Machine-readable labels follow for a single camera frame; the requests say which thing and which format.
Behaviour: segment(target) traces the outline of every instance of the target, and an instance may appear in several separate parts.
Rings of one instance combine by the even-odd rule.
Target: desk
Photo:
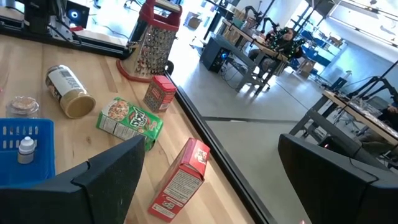
[[[82,119],[68,119],[45,86],[47,69],[59,64],[70,67],[97,101],[95,109]],[[121,96],[148,110],[142,102],[148,84],[127,81],[115,64],[115,58],[0,35],[0,85],[4,86],[0,116],[6,115],[6,104],[13,97],[34,97],[40,104],[40,116],[55,123],[55,162],[59,174],[121,142],[95,128],[98,113],[114,97]],[[164,127],[154,148],[146,154],[127,224],[163,223],[146,211],[154,189],[185,141],[189,137],[200,138],[176,100],[160,117]],[[254,223],[212,157],[205,178],[173,223]]]
[[[362,122],[374,132],[380,134],[384,139],[386,139],[392,145],[398,144],[398,133],[393,130],[392,128],[388,127],[380,120],[378,120],[375,116],[371,115],[370,113],[360,113],[358,110],[354,108],[354,106],[348,105],[347,102],[338,98],[334,93],[330,91],[324,91],[322,94],[321,99],[310,109],[310,113],[313,114],[314,112],[318,112],[318,110],[327,102],[332,101],[332,105],[323,112],[322,116],[327,118],[337,107],[343,108],[347,113],[352,115],[357,121]],[[309,133],[315,130],[318,126],[317,124],[311,124],[309,128],[305,128],[304,125],[311,119],[311,116],[304,116],[296,126],[291,130],[290,134],[297,134],[298,131],[306,129]]]
[[[272,70],[269,72],[269,74],[266,76],[266,78],[262,80],[262,85],[260,85],[260,87],[257,89],[257,91],[255,93],[255,95],[258,95],[273,75],[278,75],[278,74],[282,73],[282,71],[285,69],[285,67],[289,63],[288,58],[285,55],[275,52],[275,51],[267,48],[266,46],[260,44],[255,38],[247,35],[247,33],[243,32],[243,30],[232,25],[232,23],[226,19],[223,19],[223,25],[220,28],[220,34],[222,34],[227,27],[229,27],[229,29],[231,29],[231,30],[234,30],[235,32],[237,32],[240,35],[238,41],[235,44],[235,47],[237,47],[239,45],[242,38],[245,38],[246,40],[248,40],[250,43],[253,43],[255,46],[257,46],[261,50],[261,53],[258,54],[256,59],[254,60],[254,63],[256,65],[259,65],[261,60],[266,55],[268,57],[274,57],[274,58],[278,59],[278,62],[279,62],[278,65],[275,66],[274,68],[272,68]],[[239,82],[238,86],[236,87],[236,91],[240,91],[240,89],[242,89],[242,87],[247,82],[253,83],[252,73],[253,73],[254,69],[255,69],[255,67],[248,67],[247,72],[245,74],[243,74],[243,79]]]

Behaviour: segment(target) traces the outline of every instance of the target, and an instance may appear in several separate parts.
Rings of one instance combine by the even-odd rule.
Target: cardboard box
[[[205,181],[210,149],[203,142],[190,138],[157,186],[148,212],[166,222],[191,199]]]
[[[145,151],[155,144],[163,121],[156,115],[116,97],[98,116],[96,127],[123,140],[145,136]]]

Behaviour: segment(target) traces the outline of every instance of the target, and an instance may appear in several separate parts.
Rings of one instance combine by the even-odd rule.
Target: blue basket
[[[0,188],[27,188],[55,176],[54,123],[49,119],[0,119]],[[20,141],[35,140],[34,160],[18,163]]]

